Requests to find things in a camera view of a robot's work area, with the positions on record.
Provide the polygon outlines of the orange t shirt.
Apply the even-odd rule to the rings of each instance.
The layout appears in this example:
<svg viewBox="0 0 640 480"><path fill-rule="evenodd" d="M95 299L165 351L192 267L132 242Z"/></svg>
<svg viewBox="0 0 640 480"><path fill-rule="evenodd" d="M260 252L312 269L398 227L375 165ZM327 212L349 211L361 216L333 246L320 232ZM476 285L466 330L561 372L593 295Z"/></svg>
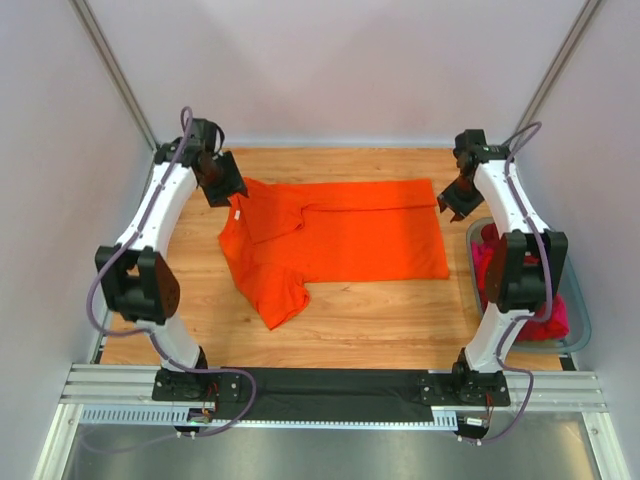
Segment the orange t shirt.
<svg viewBox="0 0 640 480"><path fill-rule="evenodd" d="M309 283L449 276L428 179L245 183L218 239L237 289L270 330L309 305Z"/></svg>

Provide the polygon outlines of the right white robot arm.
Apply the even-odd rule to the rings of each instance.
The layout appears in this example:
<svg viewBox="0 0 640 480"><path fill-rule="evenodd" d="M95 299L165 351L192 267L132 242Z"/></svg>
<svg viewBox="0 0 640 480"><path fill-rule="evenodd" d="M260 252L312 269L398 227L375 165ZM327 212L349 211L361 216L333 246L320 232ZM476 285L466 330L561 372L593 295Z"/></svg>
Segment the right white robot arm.
<svg viewBox="0 0 640 480"><path fill-rule="evenodd" d="M478 330L464 348L469 370L489 374L506 368L505 359L528 322L551 317L562 276L568 239L535 212L520 184L515 154L539 131L535 122L499 145L481 129L455 138L453 155L459 174L437 197L454 222L486 203L498 242L484 276L487 307Z"/></svg>

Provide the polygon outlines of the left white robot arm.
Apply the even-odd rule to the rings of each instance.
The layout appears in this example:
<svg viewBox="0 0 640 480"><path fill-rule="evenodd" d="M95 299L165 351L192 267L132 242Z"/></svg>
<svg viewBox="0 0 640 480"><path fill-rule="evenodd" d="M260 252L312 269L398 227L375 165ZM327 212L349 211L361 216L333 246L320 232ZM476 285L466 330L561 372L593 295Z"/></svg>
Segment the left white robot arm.
<svg viewBox="0 0 640 480"><path fill-rule="evenodd" d="M129 335L150 339L163 368L193 374L206 372L206 357L178 314L181 289L167 262L169 242L193 192L201 190L218 208L248 189L215 122L190 108L180 122L182 135L155 152L150 185L128 227L114 245L97 249L87 298L102 293L108 309L133 324Z"/></svg>

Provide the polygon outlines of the clear plastic basket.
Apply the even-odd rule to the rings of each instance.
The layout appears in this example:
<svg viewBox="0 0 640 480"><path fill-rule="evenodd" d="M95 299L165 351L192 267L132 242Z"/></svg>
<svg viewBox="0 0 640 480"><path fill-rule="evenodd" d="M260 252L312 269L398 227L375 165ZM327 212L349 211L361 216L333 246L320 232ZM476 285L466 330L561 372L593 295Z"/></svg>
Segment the clear plastic basket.
<svg viewBox="0 0 640 480"><path fill-rule="evenodd" d="M485 307L482 305L481 295L477 284L477 268L472 259L473 244L482 245L481 230L493 220L490 217L480 218L474 221L466 232L466 250L472 275L472 288L475 303L480 316L483 316ZM583 349L591 339L591 321L587 312L584 298L575 274L571 258L567 256L561 274L557 294L564 300L568 320L568 333L562 339L545 341L516 341L511 347L512 351L532 354L569 354Z"/></svg>

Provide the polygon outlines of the black cloth strip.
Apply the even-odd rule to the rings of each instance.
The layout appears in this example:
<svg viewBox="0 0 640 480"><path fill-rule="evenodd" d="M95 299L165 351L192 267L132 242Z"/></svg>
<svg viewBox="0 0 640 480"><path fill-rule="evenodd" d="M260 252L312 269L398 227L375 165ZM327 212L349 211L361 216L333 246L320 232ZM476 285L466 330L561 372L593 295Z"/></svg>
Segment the black cloth strip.
<svg viewBox="0 0 640 480"><path fill-rule="evenodd" d="M264 414L398 420L423 419L431 410L421 400L422 373L417 370L249 368L247 372L257 385L248 413L256 408Z"/></svg>

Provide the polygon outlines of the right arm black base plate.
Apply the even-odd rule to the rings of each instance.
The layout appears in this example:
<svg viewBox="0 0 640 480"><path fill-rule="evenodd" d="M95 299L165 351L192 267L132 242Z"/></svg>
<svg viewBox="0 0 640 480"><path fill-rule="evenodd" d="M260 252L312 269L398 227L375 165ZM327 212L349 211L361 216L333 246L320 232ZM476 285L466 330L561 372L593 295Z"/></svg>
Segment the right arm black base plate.
<svg viewBox="0 0 640 480"><path fill-rule="evenodd" d="M507 407L511 399L502 372L468 374L423 373L418 377L421 400L430 406L488 405Z"/></svg>

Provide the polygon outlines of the left aluminium corner post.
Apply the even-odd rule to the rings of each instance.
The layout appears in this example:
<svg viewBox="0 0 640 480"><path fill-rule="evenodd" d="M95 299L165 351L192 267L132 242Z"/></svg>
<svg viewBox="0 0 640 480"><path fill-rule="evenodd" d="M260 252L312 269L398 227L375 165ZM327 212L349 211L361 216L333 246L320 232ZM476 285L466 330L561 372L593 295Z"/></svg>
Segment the left aluminium corner post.
<svg viewBox="0 0 640 480"><path fill-rule="evenodd" d="M129 115L147 145L154 150L158 145L156 135L153 133L150 123L146 118L146 115L143 113L130 83L126 79L120 62L116 58L116 55L90 3L86 0L70 0L69 4L78 17L80 24L84 28L85 33L106 69L109 78L123 100Z"/></svg>

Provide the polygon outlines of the aluminium corner post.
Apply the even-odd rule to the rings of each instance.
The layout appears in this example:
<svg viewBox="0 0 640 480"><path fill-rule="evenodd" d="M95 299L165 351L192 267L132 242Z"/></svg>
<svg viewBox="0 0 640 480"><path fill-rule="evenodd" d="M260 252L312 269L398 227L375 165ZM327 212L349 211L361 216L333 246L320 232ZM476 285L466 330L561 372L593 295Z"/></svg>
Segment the aluminium corner post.
<svg viewBox="0 0 640 480"><path fill-rule="evenodd" d="M116 55L90 3L86 0L70 0L69 4L78 17L80 24L84 28L85 33L106 69L109 78L123 100L129 115L147 145L154 150L158 145L156 135L153 133L150 123L146 118L146 115L143 113L130 83L126 79L120 62L116 58Z"/></svg>
<svg viewBox="0 0 640 480"><path fill-rule="evenodd" d="M527 104L515 132L535 121L548 100L562 73L569 64L572 56L589 30L601 8L606 4L604 0L584 1L573 20L567 34L562 40L556 54L546 69L533 96Z"/></svg>

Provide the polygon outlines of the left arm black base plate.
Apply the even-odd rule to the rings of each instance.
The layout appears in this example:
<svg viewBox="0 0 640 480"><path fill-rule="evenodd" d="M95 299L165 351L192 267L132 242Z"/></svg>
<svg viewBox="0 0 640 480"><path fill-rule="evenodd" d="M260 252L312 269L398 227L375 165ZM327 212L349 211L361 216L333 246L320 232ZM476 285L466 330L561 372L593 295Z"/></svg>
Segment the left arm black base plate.
<svg viewBox="0 0 640 480"><path fill-rule="evenodd" d="M156 372L151 398L154 401L247 401L250 381L238 373L193 374L161 368Z"/></svg>

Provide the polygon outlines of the right aluminium corner post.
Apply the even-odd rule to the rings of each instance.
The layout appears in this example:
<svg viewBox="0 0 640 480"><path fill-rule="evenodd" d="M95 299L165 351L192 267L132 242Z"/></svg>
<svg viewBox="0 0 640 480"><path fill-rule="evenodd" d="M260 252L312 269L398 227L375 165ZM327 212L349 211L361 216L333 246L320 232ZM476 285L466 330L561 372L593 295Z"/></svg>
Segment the right aluminium corner post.
<svg viewBox="0 0 640 480"><path fill-rule="evenodd" d="M527 104L515 132L535 121L548 100L562 73L569 64L572 56L589 30L601 8L606 4L604 0L584 1L573 20L567 34L562 40L556 54L546 69L533 96Z"/></svg>

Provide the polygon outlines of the aluminium front rail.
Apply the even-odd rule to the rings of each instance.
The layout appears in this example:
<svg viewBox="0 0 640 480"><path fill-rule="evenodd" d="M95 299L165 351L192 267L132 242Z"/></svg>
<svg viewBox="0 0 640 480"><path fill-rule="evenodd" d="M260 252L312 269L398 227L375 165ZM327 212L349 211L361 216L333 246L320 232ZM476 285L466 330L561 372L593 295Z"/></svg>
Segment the aluminium front rail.
<svg viewBox="0 0 640 480"><path fill-rule="evenodd" d="M265 400L276 395L327 400L397 399L430 407L480 407L536 412L604 412L596 375L584 371L450 373L432 370L250 368L239 373L192 374L154 366L74 365L61 400L84 404L241 404L250 388Z"/></svg>

